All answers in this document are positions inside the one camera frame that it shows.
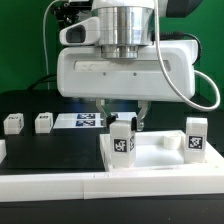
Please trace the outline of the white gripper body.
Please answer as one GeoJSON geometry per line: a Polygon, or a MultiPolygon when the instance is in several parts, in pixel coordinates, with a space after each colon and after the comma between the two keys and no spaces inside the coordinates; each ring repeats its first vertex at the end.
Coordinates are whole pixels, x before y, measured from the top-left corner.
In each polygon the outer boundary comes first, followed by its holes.
{"type": "Polygon", "coordinates": [[[150,39],[149,19],[94,16],[60,31],[65,97],[174,101],[195,93],[194,40],[150,39]]]}

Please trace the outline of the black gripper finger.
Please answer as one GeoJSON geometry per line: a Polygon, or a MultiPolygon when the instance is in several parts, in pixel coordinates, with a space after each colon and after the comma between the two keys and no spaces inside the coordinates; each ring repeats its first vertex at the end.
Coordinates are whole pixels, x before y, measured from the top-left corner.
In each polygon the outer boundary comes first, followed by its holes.
{"type": "Polygon", "coordinates": [[[150,101],[138,101],[138,108],[140,109],[138,115],[133,117],[131,120],[131,130],[132,131],[142,131],[144,128],[144,119],[151,107],[150,101]]]}
{"type": "Polygon", "coordinates": [[[104,99],[96,99],[96,107],[103,118],[103,125],[108,128],[113,122],[116,121],[116,116],[112,115],[106,101],[104,99]]]}

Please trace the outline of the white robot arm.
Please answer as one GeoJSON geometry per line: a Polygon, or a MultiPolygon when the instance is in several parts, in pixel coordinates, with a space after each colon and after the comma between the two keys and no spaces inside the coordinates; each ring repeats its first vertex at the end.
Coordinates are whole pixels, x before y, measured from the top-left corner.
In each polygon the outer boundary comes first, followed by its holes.
{"type": "Polygon", "coordinates": [[[94,98],[106,125],[106,99],[136,100],[135,130],[151,101],[187,101],[195,94],[199,44],[162,33],[159,19],[185,18],[202,0],[93,0],[91,16],[60,32],[57,87],[64,97],[94,98]]]}

